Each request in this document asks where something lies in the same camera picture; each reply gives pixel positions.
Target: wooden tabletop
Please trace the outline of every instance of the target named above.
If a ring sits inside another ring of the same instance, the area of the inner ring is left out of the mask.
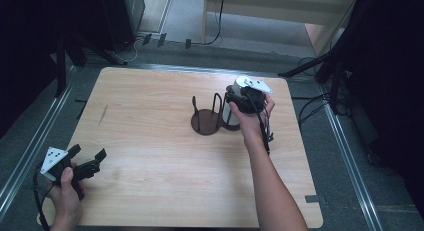
[[[95,84],[69,147],[90,161],[102,148],[101,171],[85,180],[81,225],[258,227],[252,174],[240,131],[211,136],[191,127],[192,96],[211,109],[237,76],[105,68]],[[271,159],[308,227],[323,223],[287,83],[263,79],[274,91]],[[44,212],[51,223],[50,200]]]

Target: metal frame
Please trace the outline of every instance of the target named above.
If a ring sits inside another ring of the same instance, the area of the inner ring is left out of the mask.
[[[41,146],[44,144],[44,140],[50,132],[53,124],[56,121],[59,112],[62,110],[63,105],[65,104],[72,86],[75,76],[78,74],[78,70],[72,66],[69,70],[69,85],[66,87],[65,91],[61,96],[55,98],[47,111],[47,114],[44,116],[43,121],[40,126],[38,126],[37,131],[29,142],[25,152],[22,154],[21,159],[10,175],[8,181],[4,185],[3,189],[0,192],[0,222],[3,220],[6,215],[7,210],[9,209],[13,199],[15,198],[18,190],[25,180],[26,175],[30,171],[32,164],[34,163]]]
[[[324,85],[320,85],[321,93],[327,93]],[[334,115],[330,105],[325,105],[325,111],[327,113],[328,120],[330,121],[331,128],[333,129],[334,136],[336,137],[337,144],[339,145],[340,152],[344,163],[347,168],[350,180],[352,181],[353,189],[355,190],[356,196],[361,206],[362,212],[367,222],[369,230],[383,230],[380,218],[376,212],[374,202],[372,201],[371,195],[362,179],[361,173],[358,166],[356,165],[352,151],[349,146],[349,142],[341,127],[339,118]]]

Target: gray floor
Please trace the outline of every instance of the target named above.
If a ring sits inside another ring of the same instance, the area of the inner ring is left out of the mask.
[[[178,30],[176,26],[174,26],[175,29],[171,29],[171,20],[171,18],[167,19],[163,30],[167,31],[168,38],[177,38],[177,34],[181,34],[183,31],[171,32]],[[231,36],[229,33],[226,35],[223,37],[224,40],[226,37]],[[243,40],[241,36],[237,36],[235,39]],[[311,51],[312,48],[307,47],[305,37],[299,35],[296,40],[299,40],[298,45],[294,41],[291,41],[290,45],[298,46],[299,51],[293,52],[291,48],[288,50],[286,46],[281,53],[270,51],[268,48],[252,52],[248,49],[253,50],[256,45],[242,41],[235,46],[228,46],[227,48],[222,48],[222,46],[193,46],[191,49],[185,49],[184,44],[170,42],[158,48],[157,41],[152,40],[144,46],[141,43],[137,43],[138,56],[129,63],[129,66],[140,67],[140,65],[157,64],[186,66],[190,67],[190,69],[202,67],[202,69],[214,69],[218,70],[218,72],[260,74],[276,77],[276,73],[289,71],[296,67],[301,61],[301,57],[311,55],[307,50]],[[246,43],[251,46],[241,47],[242,44]],[[135,52],[129,48],[119,55],[129,59],[134,57]],[[76,75],[69,97],[58,113],[58,117],[52,124],[51,129],[46,133],[45,139],[42,140],[39,150],[29,150],[36,153],[34,163],[27,164],[30,166],[31,172],[24,175],[22,185],[1,220],[0,230],[41,230],[35,219],[37,211],[32,196],[32,170],[34,164],[44,158],[45,150],[49,146],[63,149],[67,147],[78,123],[76,117],[83,105],[74,100],[87,100],[100,70],[109,66],[108,63],[90,52],[87,52],[87,57],[89,62],[85,68],[74,69]],[[170,68],[170,66],[156,67],[161,69]],[[312,97],[321,92],[319,85],[313,81],[313,77],[306,74],[288,79],[288,82],[293,97]],[[0,150],[3,151],[2,159],[0,160],[0,184],[2,188],[9,180],[16,164],[31,142],[37,127],[54,102],[54,92],[55,82],[39,95],[33,105],[21,115],[6,136],[0,140]],[[293,103],[298,114],[306,101],[294,100]],[[305,112],[310,112],[320,104],[320,102],[314,103]],[[385,230],[424,230],[424,222],[405,191],[402,179],[390,169],[369,165],[365,154],[366,149],[359,139],[352,121],[348,117],[339,117],[339,119],[348,138],[356,164],[374,201],[382,227]],[[317,193],[326,200],[326,202],[321,203],[324,225],[319,230],[367,230],[368,226],[353,189],[351,178],[324,110],[312,116],[302,126],[302,138]],[[80,227],[78,230],[117,230],[117,228]]]

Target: floor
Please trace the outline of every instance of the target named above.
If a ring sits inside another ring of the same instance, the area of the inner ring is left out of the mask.
[[[167,1],[169,5],[164,5],[165,0],[145,0],[146,12],[141,33],[153,33],[156,36],[166,33],[167,41],[185,42],[186,39],[191,39],[192,43],[201,42],[204,0]],[[220,7],[220,0],[217,0],[216,5]],[[215,39],[219,30],[218,19],[219,13],[208,12],[206,42]],[[159,22],[163,22],[162,27],[146,32],[145,24]],[[211,46],[294,57],[315,57],[303,23],[231,14],[222,14],[220,37]]]

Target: wire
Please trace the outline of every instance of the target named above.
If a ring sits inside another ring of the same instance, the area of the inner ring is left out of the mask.
[[[309,113],[305,118],[302,118],[302,113],[303,113],[303,111],[306,109],[306,107],[308,106],[308,105],[310,105],[311,103],[313,103],[314,101],[317,101],[317,100],[329,100],[329,97],[328,97],[328,95],[329,95],[329,93],[324,93],[324,94],[321,94],[321,95],[318,95],[318,96],[316,96],[316,97],[313,97],[313,98],[311,98],[311,100],[310,101],[308,101],[303,107],[302,107],[302,109],[300,110],[300,112],[299,112],[299,115],[298,115],[298,121],[297,121],[297,123],[298,123],[298,125],[299,125],[299,130],[300,130],[300,132],[302,132],[302,124],[308,119],[308,118],[310,118],[312,115],[314,115],[315,113],[317,113],[322,107],[324,107],[324,105],[325,104],[327,104],[327,103],[324,103],[323,105],[321,105],[320,107],[318,107],[317,109],[315,109],[315,110],[313,110],[313,111],[311,111],[311,113]]]
[[[212,40],[211,42],[209,42],[209,43],[192,43],[192,44],[197,44],[197,45],[211,45],[211,44],[213,44],[217,39],[218,39],[218,37],[221,35],[221,23],[222,23],[222,9],[224,8],[224,0],[221,0],[221,8],[220,8],[220,10],[219,10],[219,18],[218,18],[218,33],[216,34],[216,37],[215,37],[215,39],[214,40]]]
[[[261,127],[261,133],[262,133],[262,139],[265,145],[265,150],[267,151],[268,155],[269,155],[269,145],[268,145],[268,141],[269,141],[269,136],[267,135],[267,133],[265,132],[265,125],[262,122],[262,118],[260,113],[258,112],[258,109],[255,106],[255,103],[253,102],[253,99],[250,97],[250,95],[246,92],[245,95],[249,98],[250,103],[252,104],[253,108],[255,109],[255,113],[258,116],[259,119],[259,125]]]
[[[47,223],[46,217],[44,216],[43,202],[44,202],[44,199],[47,196],[47,194],[53,188],[53,185],[54,184],[52,184],[52,187],[50,187],[49,191],[44,195],[43,200],[40,202],[40,197],[38,196],[38,190],[39,190],[39,187],[38,187],[38,172],[40,171],[40,168],[41,168],[42,165],[43,165],[43,162],[40,162],[37,165],[37,167],[35,168],[35,172],[34,172],[34,176],[33,176],[33,179],[32,180],[33,180],[33,184],[34,184],[35,204],[37,205],[38,214],[40,215],[39,216],[40,223],[43,226],[43,229],[46,230],[46,231],[48,231],[48,230],[50,230],[50,227],[49,227],[49,225]]]
[[[134,51],[135,51],[135,56],[134,56],[134,58],[132,58],[132,59],[123,59],[123,58],[121,58],[121,57],[119,57],[115,52],[113,52],[112,53],[112,55],[113,56],[115,56],[116,58],[118,58],[118,59],[120,59],[121,61],[124,61],[124,62],[131,62],[131,61],[134,61],[136,58],[137,58],[137,56],[138,56],[138,51],[137,51],[137,48],[135,47],[135,44],[137,43],[137,42],[139,42],[140,40],[144,40],[144,37],[142,37],[142,38],[140,38],[140,39],[137,39],[136,41],[134,41],[134,43],[133,43],[133,48],[134,48]]]
[[[303,60],[305,60],[305,59],[312,59],[312,60],[314,60],[315,58],[314,57],[304,57],[304,58],[301,58],[298,62],[297,62],[297,67],[299,67],[300,66],[300,63],[303,61]],[[317,69],[316,69],[316,65],[314,66],[314,72],[315,72],[315,74],[310,74],[310,73],[307,73],[306,72],[307,70],[305,70],[305,71],[303,71],[303,73],[304,74],[306,74],[306,75],[308,75],[308,76],[314,76],[314,75],[316,75],[317,74]]]

